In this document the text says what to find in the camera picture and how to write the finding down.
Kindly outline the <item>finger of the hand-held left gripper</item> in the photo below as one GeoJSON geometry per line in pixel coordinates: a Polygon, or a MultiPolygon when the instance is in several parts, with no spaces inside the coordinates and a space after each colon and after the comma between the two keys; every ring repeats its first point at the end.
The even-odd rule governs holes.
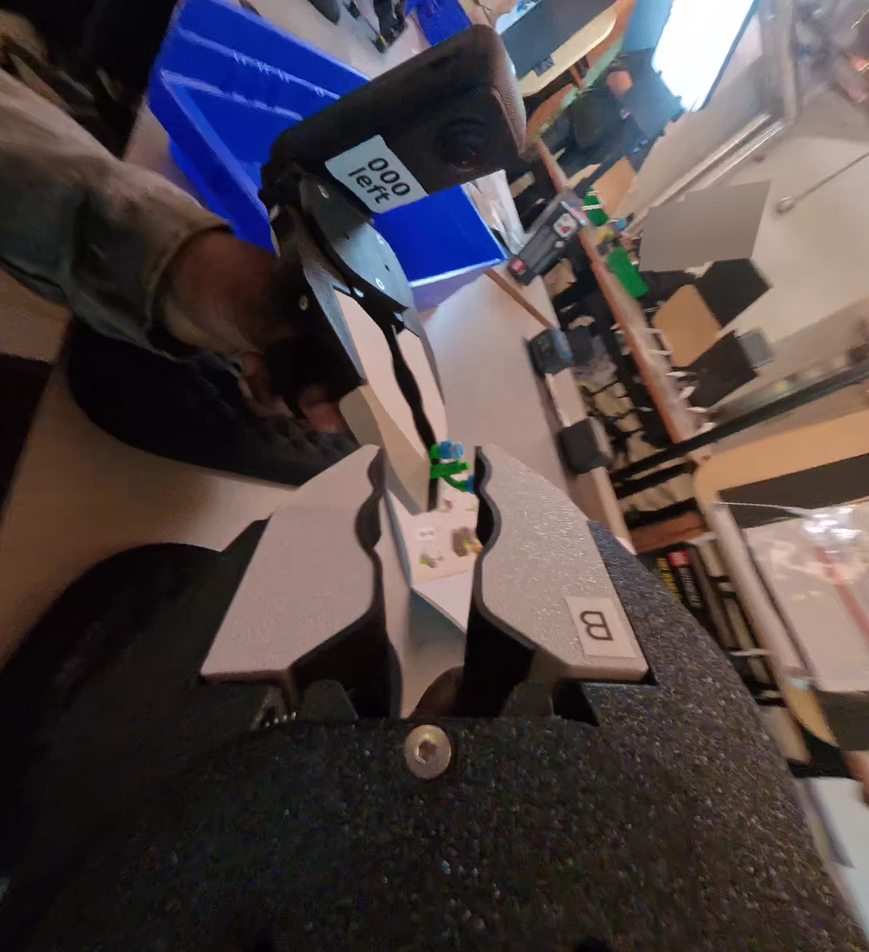
{"type": "MultiPolygon", "coordinates": [[[[427,512],[437,492],[429,476],[429,446],[418,435],[407,400],[395,379],[393,357],[383,331],[375,324],[348,324],[362,383],[340,400],[340,411],[361,445],[381,447],[388,465],[388,485],[413,515],[427,512]]],[[[409,329],[395,333],[395,342],[421,396],[421,408],[433,431],[432,444],[442,439],[442,388],[425,335],[409,329]]]]}

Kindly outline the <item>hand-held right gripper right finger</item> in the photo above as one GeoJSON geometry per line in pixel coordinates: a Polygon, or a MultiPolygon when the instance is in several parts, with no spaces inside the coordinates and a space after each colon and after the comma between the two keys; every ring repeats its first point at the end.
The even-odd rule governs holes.
{"type": "Polygon", "coordinates": [[[647,661],[583,512],[499,446],[479,446],[477,464],[492,526],[471,607],[525,650],[515,681],[642,683],[647,661]]]}

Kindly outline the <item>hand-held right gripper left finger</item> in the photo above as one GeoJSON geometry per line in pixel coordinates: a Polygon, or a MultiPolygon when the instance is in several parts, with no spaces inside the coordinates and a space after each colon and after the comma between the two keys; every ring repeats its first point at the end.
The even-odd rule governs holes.
{"type": "Polygon", "coordinates": [[[405,573],[386,502],[387,460],[364,446],[274,509],[201,675],[281,687],[292,707],[341,684],[359,715],[400,715],[405,573]]]}

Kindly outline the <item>person's left forearm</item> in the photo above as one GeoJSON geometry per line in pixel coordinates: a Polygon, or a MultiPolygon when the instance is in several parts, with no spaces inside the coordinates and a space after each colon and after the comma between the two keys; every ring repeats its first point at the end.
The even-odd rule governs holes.
{"type": "Polygon", "coordinates": [[[215,232],[231,230],[0,68],[0,268],[26,288],[100,335],[189,359],[160,299],[179,252],[215,232]]]}

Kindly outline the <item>lego instruction booklet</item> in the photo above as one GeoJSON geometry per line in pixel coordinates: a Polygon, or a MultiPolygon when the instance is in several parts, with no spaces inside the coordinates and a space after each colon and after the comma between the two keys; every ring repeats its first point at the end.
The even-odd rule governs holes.
{"type": "Polygon", "coordinates": [[[465,631],[482,544],[474,494],[439,484],[438,506],[412,514],[393,491],[386,502],[411,589],[465,631]]]}

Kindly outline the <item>person's left hand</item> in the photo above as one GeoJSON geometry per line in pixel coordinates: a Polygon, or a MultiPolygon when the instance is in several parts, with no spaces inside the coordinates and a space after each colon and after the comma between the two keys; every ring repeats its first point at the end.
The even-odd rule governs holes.
{"type": "Polygon", "coordinates": [[[201,233],[174,257],[159,298],[173,338],[239,364],[238,386],[264,419],[290,415],[266,354],[303,337],[298,317],[277,308],[276,262],[273,251],[229,232],[201,233]]]}

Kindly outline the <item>small black box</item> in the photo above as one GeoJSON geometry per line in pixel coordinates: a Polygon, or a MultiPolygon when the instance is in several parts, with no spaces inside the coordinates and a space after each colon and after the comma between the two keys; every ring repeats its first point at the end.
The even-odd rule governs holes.
{"type": "Polygon", "coordinates": [[[561,428],[556,439],[562,462],[572,475],[609,470],[614,463],[607,431],[594,416],[587,415],[583,420],[561,428]]]}

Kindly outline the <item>large blue plastic bin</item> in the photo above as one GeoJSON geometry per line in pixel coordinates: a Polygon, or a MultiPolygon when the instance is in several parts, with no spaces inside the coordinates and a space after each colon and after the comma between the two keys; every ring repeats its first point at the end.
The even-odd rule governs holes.
{"type": "MultiPolygon", "coordinates": [[[[367,83],[363,74],[232,2],[191,1],[171,20],[150,79],[149,105],[205,205],[236,236],[272,248],[259,200],[276,137],[367,83]]],[[[508,252],[462,187],[376,216],[416,308],[436,308],[508,252]]]]}

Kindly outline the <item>small black blue device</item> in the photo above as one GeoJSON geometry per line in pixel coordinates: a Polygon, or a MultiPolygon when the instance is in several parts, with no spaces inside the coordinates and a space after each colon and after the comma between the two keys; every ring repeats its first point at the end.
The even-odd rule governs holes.
{"type": "Polygon", "coordinates": [[[525,343],[528,358],[538,377],[571,370],[574,355],[568,335],[559,327],[547,328],[525,343]]]}

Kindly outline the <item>black box with red label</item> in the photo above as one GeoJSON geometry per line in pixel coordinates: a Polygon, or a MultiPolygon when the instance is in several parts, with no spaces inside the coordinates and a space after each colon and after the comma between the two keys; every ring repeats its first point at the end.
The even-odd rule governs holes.
{"type": "Polygon", "coordinates": [[[564,189],[547,203],[526,235],[525,244],[508,263],[508,273],[525,287],[561,261],[578,235],[590,226],[582,200],[564,189]]]}

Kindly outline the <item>black padded wrist rest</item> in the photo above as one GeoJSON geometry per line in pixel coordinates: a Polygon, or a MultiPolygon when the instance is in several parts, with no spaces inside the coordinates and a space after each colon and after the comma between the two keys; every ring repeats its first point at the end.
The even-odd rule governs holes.
{"type": "Polygon", "coordinates": [[[259,728],[269,687],[201,670],[261,528],[111,556],[32,627],[0,673],[0,875],[68,855],[259,728]]]}
{"type": "Polygon", "coordinates": [[[100,429],[157,457],[298,487],[359,448],[348,433],[253,413],[237,377],[211,359],[175,361],[82,324],[64,359],[71,396],[100,429]]]}

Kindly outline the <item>clear plastic bag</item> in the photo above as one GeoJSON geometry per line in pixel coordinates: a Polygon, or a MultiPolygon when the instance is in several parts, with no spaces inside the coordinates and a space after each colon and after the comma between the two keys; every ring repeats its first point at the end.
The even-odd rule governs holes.
{"type": "Polygon", "coordinates": [[[869,694],[869,496],[810,508],[721,505],[816,686],[869,694]]]}

